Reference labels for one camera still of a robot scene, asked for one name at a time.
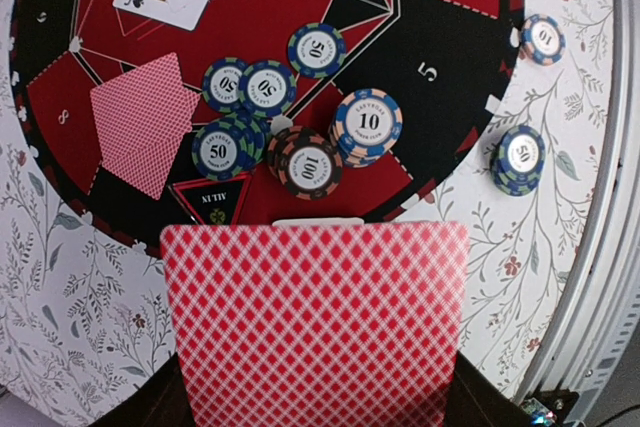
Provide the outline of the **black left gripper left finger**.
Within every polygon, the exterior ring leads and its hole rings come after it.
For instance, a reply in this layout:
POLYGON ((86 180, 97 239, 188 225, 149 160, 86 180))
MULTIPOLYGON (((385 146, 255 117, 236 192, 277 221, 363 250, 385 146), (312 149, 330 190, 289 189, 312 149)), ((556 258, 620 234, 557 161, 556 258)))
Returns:
POLYGON ((172 356, 129 399, 92 423, 92 427, 192 425, 193 414, 177 356, 172 356))

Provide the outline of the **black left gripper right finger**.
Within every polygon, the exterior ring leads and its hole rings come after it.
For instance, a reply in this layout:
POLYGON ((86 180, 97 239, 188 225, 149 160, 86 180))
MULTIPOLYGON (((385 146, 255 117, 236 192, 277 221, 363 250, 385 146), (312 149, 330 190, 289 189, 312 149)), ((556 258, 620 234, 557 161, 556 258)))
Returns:
POLYGON ((530 418, 499 392, 464 355, 456 359, 444 425, 447 427, 530 426, 530 418))

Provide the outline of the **red card bundle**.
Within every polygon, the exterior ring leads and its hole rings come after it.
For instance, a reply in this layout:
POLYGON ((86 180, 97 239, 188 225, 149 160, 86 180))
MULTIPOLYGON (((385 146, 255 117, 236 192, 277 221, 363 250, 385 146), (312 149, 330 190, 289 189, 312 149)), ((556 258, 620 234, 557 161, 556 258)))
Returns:
POLYGON ((464 225, 170 225, 160 241, 197 425, 443 423, 464 225))

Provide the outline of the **green poker chip stack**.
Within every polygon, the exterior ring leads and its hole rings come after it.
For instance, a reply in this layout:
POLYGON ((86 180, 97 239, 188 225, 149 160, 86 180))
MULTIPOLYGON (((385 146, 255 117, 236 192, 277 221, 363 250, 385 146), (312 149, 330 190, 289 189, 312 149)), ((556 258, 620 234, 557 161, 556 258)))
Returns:
POLYGON ((491 159, 494 184, 514 197, 532 193, 541 181, 545 157, 545 143, 537 130, 527 125, 510 128, 491 159))

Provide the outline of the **dealt red card seat eight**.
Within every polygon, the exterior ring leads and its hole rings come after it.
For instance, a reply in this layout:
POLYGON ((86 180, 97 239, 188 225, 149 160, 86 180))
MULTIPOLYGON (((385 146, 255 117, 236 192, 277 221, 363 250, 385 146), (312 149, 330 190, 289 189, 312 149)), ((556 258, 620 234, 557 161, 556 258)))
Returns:
POLYGON ((101 167, 158 200, 199 95, 183 86, 178 55, 166 54, 90 91, 101 167))

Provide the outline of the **poker chips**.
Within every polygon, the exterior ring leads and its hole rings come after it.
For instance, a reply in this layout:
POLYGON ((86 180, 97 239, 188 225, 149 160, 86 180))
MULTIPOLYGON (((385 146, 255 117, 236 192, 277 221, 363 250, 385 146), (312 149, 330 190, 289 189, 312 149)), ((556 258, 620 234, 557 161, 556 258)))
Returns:
POLYGON ((363 168, 391 150, 402 128, 397 102, 383 90, 367 88, 350 93, 340 102, 328 133, 344 164, 363 168))

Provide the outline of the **blue beige poker chip stack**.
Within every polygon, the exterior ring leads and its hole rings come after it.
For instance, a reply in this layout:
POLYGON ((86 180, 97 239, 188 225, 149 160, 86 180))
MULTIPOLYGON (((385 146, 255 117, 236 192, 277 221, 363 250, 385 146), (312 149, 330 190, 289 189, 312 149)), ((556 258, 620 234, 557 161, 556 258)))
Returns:
POLYGON ((534 14, 525 20, 520 42, 526 56, 542 66, 559 62, 566 49, 566 38, 558 22, 544 14, 534 14))

